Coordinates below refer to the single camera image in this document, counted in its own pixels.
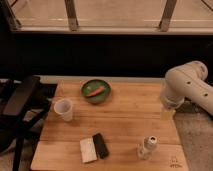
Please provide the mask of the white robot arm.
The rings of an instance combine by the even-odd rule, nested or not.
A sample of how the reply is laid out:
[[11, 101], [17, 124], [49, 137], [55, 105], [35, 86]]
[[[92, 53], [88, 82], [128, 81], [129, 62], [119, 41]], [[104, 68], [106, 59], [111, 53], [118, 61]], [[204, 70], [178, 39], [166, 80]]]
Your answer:
[[213, 86], [205, 82], [208, 69], [201, 61], [191, 61], [169, 69], [160, 99], [167, 109], [177, 109], [188, 98], [213, 117]]

